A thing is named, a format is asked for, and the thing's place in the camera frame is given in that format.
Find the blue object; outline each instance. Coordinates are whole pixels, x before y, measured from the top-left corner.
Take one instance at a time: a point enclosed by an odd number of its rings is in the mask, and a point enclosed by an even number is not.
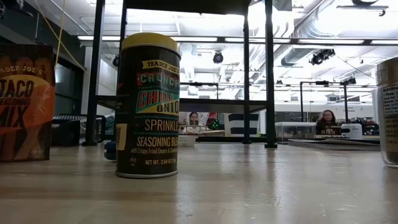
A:
[[[104,157],[112,161],[116,160],[116,142],[108,142],[104,148]]]

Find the ceiling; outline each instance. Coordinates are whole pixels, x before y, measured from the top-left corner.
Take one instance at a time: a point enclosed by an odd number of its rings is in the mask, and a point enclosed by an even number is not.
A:
[[[35,0],[25,0],[37,7]],[[61,25],[63,0],[36,0],[44,14],[53,22]],[[121,9],[123,0],[106,0],[104,34],[119,35]],[[299,35],[302,27],[297,24],[312,9],[323,2],[322,0],[290,0],[293,8],[291,11],[274,9],[273,23],[275,37],[290,37]],[[378,10],[364,9],[337,9],[336,6],[352,6],[351,0],[325,0],[330,5],[325,6],[322,14],[319,13],[317,20],[311,24],[318,26],[318,32],[333,34],[333,38],[389,38],[398,37],[398,23],[393,22],[398,17],[398,1],[380,0],[373,6],[388,6],[386,15],[379,16],[382,12]],[[95,21],[95,0],[66,0],[64,29],[71,35],[92,35]],[[243,36],[243,16],[237,15],[212,15],[195,14],[183,12],[162,12],[130,9],[127,12],[127,34],[136,32],[158,32],[165,35],[184,36]],[[249,7],[249,34],[251,37],[265,36],[265,11],[261,2],[252,2]],[[103,44],[104,56],[112,59],[118,53],[117,42],[105,42]],[[243,44],[192,44],[193,57],[184,58],[181,61],[181,81],[194,82],[220,82],[220,83],[243,83]],[[255,84],[265,81],[263,64],[265,63],[264,45],[251,45],[250,76]],[[299,49],[302,46],[289,46],[291,49]],[[316,47],[309,54],[304,55],[294,65],[283,67],[280,59],[275,59],[274,75],[276,80],[282,80],[284,84],[297,84],[307,80],[340,81],[348,77],[356,77],[361,85],[375,85],[374,66],[388,58],[398,56],[398,47],[345,47],[334,46],[336,55],[321,65],[311,65],[308,61],[312,58],[312,52],[324,47]],[[223,63],[214,64],[213,56],[216,51],[222,52]],[[185,75],[185,68],[193,69],[194,77]],[[242,98],[242,86],[225,86],[222,88],[223,98]],[[251,98],[265,97],[264,86],[252,86]],[[278,92],[277,97],[281,100],[290,100],[291,94],[296,93],[295,88],[288,88],[285,92]],[[310,98],[321,96],[326,98],[328,94],[336,91],[309,92]],[[197,94],[186,95],[198,97],[206,95],[216,98],[215,91],[210,89],[201,90]]]

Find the seasoning jar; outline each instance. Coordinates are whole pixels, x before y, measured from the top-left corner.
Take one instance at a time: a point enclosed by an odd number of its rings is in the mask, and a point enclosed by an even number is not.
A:
[[[385,165],[398,168],[398,58],[377,65],[376,83],[381,156]]]

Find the table surface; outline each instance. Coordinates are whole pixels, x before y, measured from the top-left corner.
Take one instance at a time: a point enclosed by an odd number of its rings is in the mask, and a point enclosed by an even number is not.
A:
[[[398,170],[379,152],[196,144],[178,175],[136,180],[102,148],[0,164],[1,223],[398,223]]]

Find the yellow lid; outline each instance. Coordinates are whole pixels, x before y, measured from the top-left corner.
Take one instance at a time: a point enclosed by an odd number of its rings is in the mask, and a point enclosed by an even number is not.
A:
[[[122,42],[122,51],[130,47],[137,47],[143,45],[151,45],[156,47],[163,47],[174,51],[179,57],[178,44],[170,37],[162,34],[143,32],[136,33],[126,37]]]

